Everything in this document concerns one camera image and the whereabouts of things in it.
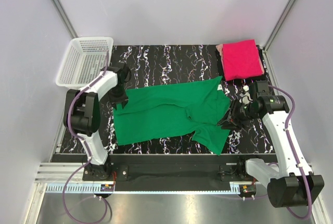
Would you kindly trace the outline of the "green t shirt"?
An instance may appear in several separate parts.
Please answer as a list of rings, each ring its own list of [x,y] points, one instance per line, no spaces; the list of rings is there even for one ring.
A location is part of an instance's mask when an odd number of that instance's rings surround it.
[[[219,87],[222,77],[177,84],[148,86],[126,91],[128,103],[113,111],[117,144],[193,134],[193,141],[220,155],[229,130],[217,123],[230,99]]]

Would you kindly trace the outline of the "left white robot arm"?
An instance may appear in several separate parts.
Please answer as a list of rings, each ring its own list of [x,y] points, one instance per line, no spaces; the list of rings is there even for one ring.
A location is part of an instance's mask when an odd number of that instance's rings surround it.
[[[87,155],[84,172],[100,180],[112,178],[111,161],[105,150],[99,127],[101,122],[99,100],[106,94],[114,109],[124,108],[129,99],[124,85],[131,79],[131,70],[125,63],[104,68],[91,83],[66,94],[64,126],[77,138]]]

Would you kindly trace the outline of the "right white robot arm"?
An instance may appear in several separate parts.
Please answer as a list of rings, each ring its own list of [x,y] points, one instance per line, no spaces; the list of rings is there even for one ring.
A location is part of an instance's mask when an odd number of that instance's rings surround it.
[[[294,106],[289,107],[283,95],[274,95],[267,81],[254,81],[249,86],[250,100],[231,102],[218,126],[239,130],[254,119],[260,119],[273,142],[278,169],[260,158],[242,159],[236,174],[241,180],[251,177],[267,189],[270,203],[276,207],[311,207],[324,187],[321,175],[315,175],[302,155],[291,124]]]

